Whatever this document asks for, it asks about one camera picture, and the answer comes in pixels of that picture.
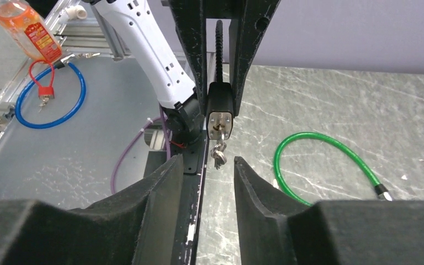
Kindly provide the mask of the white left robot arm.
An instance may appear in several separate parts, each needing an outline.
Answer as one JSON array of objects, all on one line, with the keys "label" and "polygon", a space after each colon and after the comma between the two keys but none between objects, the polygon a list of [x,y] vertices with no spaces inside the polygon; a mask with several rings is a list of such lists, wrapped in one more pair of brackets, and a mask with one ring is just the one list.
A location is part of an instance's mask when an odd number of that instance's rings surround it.
[{"label": "white left robot arm", "polygon": [[147,1],[90,1],[149,78],[169,129],[229,139],[248,71],[279,1],[168,1],[192,76],[178,65]]}]

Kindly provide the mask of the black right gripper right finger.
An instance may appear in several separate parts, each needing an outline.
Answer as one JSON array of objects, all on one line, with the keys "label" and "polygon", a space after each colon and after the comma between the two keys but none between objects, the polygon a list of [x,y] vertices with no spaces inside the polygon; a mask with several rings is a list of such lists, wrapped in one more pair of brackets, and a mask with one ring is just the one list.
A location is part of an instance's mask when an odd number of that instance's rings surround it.
[{"label": "black right gripper right finger", "polygon": [[234,159],[243,264],[424,264],[424,201],[306,206]]}]

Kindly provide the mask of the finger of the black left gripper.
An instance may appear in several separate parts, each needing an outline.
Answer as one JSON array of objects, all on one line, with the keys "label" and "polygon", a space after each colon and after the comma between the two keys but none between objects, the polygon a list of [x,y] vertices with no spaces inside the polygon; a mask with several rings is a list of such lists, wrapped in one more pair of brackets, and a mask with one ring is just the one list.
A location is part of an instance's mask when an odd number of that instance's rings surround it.
[{"label": "finger of the black left gripper", "polygon": [[179,41],[193,71],[200,112],[205,115],[207,86],[205,2],[170,0],[169,7]]},{"label": "finger of the black left gripper", "polygon": [[234,116],[238,116],[248,71],[280,0],[232,3],[234,16],[229,26],[229,64]]}]

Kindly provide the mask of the green cable lock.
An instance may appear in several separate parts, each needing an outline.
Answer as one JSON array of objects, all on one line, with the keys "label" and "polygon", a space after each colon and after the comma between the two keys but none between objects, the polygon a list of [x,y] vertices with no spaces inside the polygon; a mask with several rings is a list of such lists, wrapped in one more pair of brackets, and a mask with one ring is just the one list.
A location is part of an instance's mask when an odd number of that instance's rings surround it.
[{"label": "green cable lock", "polygon": [[284,138],[274,152],[272,170],[274,187],[306,206],[320,200],[395,200],[357,153],[319,132]]}]

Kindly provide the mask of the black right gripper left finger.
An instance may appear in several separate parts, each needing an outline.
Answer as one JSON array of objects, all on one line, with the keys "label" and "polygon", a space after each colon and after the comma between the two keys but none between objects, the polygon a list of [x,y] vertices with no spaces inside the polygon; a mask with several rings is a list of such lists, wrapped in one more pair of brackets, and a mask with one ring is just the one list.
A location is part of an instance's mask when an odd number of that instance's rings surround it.
[{"label": "black right gripper left finger", "polygon": [[176,264],[183,158],[84,209],[0,200],[0,264]]}]

